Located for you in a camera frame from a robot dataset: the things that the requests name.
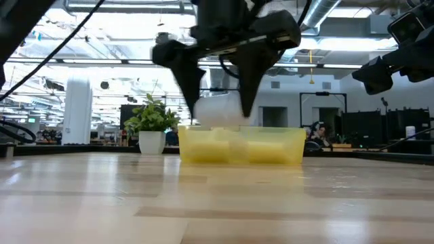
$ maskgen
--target white cylinder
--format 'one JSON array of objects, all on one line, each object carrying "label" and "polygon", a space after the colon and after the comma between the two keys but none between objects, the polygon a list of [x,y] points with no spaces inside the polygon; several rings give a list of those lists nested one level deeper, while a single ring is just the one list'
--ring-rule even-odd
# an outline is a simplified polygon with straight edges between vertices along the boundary
[{"label": "white cylinder", "polygon": [[413,136],[416,133],[416,128],[414,126],[406,127],[406,137]]},{"label": "white cylinder", "polygon": [[195,104],[195,117],[206,127],[230,127],[249,125],[243,116],[238,91],[224,95],[200,98]]}]

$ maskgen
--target black cable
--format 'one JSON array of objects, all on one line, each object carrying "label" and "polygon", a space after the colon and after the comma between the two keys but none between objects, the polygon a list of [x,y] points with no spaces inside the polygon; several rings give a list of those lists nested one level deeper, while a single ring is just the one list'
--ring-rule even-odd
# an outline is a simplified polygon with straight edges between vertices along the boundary
[{"label": "black cable", "polygon": [[[300,18],[297,21],[298,26],[301,26],[303,24],[304,19],[306,18],[307,12],[311,8],[312,0],[307,0],[306,5],[304,5],[303,12],[301,12]],[[285,54],[286,50],[281,50],[279,53],[279,59],[280,60],[283,55]]]},{"label": "black cable", "polygon": [[307,0],[306,5],[304,6],[303,12],[301,12],[300,18],[297,21],[298,26],[301,26],[304,19],[306,18],[307,12],[311,8],[312,0]]},{"label": "black cable", "polygon": [[15,140],[18,140],[18,141],[23,142],[23,143],[33,143],[36,140],[36,135],[31,130],[29,130],[27,128],[24,128],[22,126],[19,126],[19,125],[16,125],[14,123],[10,123],[7,121],[0,121],[0,124],[8,125],[10,127],[20,129],[20,130],[26,132],[32,138],[32,139],[27,139],[24,136],[20,136],[16,133],[4,128],[3,126],[0,126],[0,133],[3,133],[3,134],[5,134],[5,135],[7,135],[7,136],[9,136]]},{"label": "black cable", "polygon": [[236,79],[239,79],[239,75],[235,74],[230,69],[228,69],[228,67],[226,67],[226,65],[224,64],[223,56],[220,55],[218,57],[218,61],[220,61],[220,65],[221,65],[222,69],[226,72],[226,74],[228,74],[228,75],[230,75]]},{"label": "black cable", "polygon": [[86,22],[92,17],[92,15],[100,8],[105,0],[99,0],[95,7],[89,12],[89,14],[84,18],[83,21],[76,27],[76,29],[58,46],[53,50],[38,66],[32,70],[28,75],[26,75],[20,82],[15,84],[9,91],[7,91],[1,98],[0,102],[6,99],[10,94],[17,90],[21,85],[23,85],[27,80],[29,80],[34,74],[36,74],[44,65],[48,63],[86,24]]},{"label": "black cable", "polygon": [[416,4],[414,4],[412,0],[407,0],[407,4],[408,4],[410,7],[416,7]]},{"label": "black cable", "polygon": [[358,13],[360,13],[361,10],[363,10],[363,9],[365,9],[365,8],[371,10],[371,13],[372,13],[372,14],[374,13],[374,10],[372,10],[372,8],[370,8],[370,7],[368,7],[368,6],[363,6],[363,7],[361,7],[357,12],[355,12],[355,14],[353,15],[353,18],[354,18]]},{"label": "black cable", "polygon": [[385,146],[385,147],[383,147],[383,148],[380,148],[380,149],[378,149],[378,151],[382,151],[382,150],[386,150],[386,149],[388,149],[388,148],[394,147],[394,146],[396,146],[396,145],[398,145],[398,144],[401,144],[402,142],[405,142],[406,140],[412,139],[412,138],[414,138],[414,137],[416,137],[416,136],[418,136],[418,135],[420,135],[420,134],[427,133],[428,131],[432,131],[432,130],[434,130],[434,127],[433,127],[433,128],[429,128],[429,129],[424,129],[424,130],[422,130],[422,131],[420,131],[420,132],[414,134],[413,136],[409,136],[409,137],[404,138],[404,139],[402,139],[402,140],[399,140],[399,141],[397,141],[397,142],[395,142],[395,143],[393,143],[393,144],[390,144],[390,145],[388,145],[388,146]]}]

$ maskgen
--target ceiling light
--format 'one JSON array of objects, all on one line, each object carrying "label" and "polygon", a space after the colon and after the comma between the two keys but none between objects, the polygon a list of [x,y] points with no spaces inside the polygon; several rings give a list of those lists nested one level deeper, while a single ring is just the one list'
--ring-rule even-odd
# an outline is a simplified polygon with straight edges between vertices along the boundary
[{"label": "ceiling light", "polygon": [[[198,64],[202,65],[202,66],[207,66],[207,65],[209,65],[209,66],[220,66],[220,62],[217,62],[217,61],[199,61]],[[226,66],[233,66],[233,64],[231,64],[230,62],[223,62],[223,64],[226,65]]]},{"label": "ceiling light", "polygon": [[330,51],[369,52],[378,49],[378,42],[368,38],[325,38],[318,49]]},{"label": "ceiling light", "polygon": [[356,65],[356,64],[324,64],[324,68],[359,69],[359,68],[361,68],[361,65]]},{"label": "ceiling light", "polygon": [[63,62],[69,63],[69,64],[121,64],[121,60],[105,60],[105,59],[98,59],[98,60],[63,60]]},{"label": "ceiling light", "polygon": [[274,67],[284,67],[284,68],[316,68],[317,64],[285,64],[285,63],[276,63]]},{"label": "ceiling light", "polygon": [[45,115],[29,115],[30,117],[45,117]]},{"label": "ceiling light", "polygon": [[8,119],[27,119],[27,115],[3,115],[3,117]]},{"label": "ceiling light", "polygon": [[10,58],[7,60],[7,62],[19,62],[19,63],[28,62],[28,63],[37,63],[37,64],[43,61],[44,61],[43,58]]},{"label": "ceiling light", "polygon": [[[95,4],[85,4],[85,3],[71,3],[68,7],[94,7]],[[149,4],[103,4],[102,8],[155,8],[155,9],[179,9],[179,5],[149,5]],[[192,10],[193,7],[185,6],[185,9]]]},{"label": "ceiling light", "polygon": [[16,113],[16,111],[12,108],[0,108],[0,113]]},{"label": "ceiling light", "polygon": [[298,49],[315,50],[318,49],[318,41],[313,38],[302,38]]},{"label": "ceiling light", "polygon": [[152,62],[152,60],[128,60],[128,63],[130,63],[130,64],[152,64],[152,65],[154,65],[154,63]]}]

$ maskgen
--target doorway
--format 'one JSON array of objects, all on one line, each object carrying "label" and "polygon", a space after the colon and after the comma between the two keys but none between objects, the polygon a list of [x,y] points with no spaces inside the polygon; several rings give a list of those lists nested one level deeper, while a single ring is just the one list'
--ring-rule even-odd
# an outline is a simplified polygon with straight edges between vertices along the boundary
[{"label": "doorway", "polygon": [[330,132],[335,133],[336,130],[336,118],[339,117],[339,108],[318,108],[319,109],[319,121],[324,122],[330,127]]},{"label": "doorway", "polygon": [[288,108],[259,107],[259,126],[288,127]]}]

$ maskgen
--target translucent plastic bin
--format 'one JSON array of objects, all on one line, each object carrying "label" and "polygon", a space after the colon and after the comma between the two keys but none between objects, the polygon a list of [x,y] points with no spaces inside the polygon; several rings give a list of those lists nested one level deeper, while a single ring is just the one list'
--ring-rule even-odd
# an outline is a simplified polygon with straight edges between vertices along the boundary
[{"label": "translucent plastic bin", "polygon": [[179,127],[183,163],[300,165],[306,131],[296,128]]}]

